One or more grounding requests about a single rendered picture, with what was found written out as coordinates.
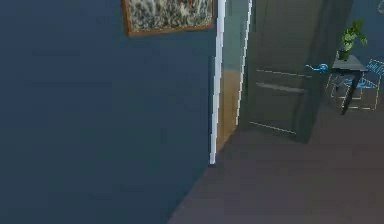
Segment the brown framed wall picture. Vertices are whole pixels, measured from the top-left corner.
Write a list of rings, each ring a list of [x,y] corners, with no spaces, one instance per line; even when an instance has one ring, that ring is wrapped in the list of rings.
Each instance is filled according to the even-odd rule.
[[[121,0],[129,37],[213,26],[215,0]]]

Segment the green house plant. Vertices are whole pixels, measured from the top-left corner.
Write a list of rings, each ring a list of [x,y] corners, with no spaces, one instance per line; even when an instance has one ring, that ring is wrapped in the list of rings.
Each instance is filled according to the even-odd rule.
[[[347,61],[350,56],[351,49],[359,40],[362,46],[368,43],[367,37],[361,32],[363,25],[362,19],[354,19],[352,24],[348,26],[341,37],[341,48],[337,51],[337,59]]]

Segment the dark grey room door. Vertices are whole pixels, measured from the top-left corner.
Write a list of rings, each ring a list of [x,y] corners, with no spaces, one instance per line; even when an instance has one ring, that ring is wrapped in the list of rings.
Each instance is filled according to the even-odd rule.
[[[309,141],[353,0],[252,0],[240,126]]]

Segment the dark grey table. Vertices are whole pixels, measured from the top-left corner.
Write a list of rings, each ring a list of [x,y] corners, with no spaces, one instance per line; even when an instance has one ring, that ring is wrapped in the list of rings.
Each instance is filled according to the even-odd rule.
[[[335,60],[328,84],[331,85],[331,96],[335,98],[337,98],[337,92],[345,88],[342,103],[340,104],[341,115],[348,112],[354,100],[362,99],[362,95],[355,97],[355,93],[366,72],[366,66],[353,55],[350,55],[347,60]]]

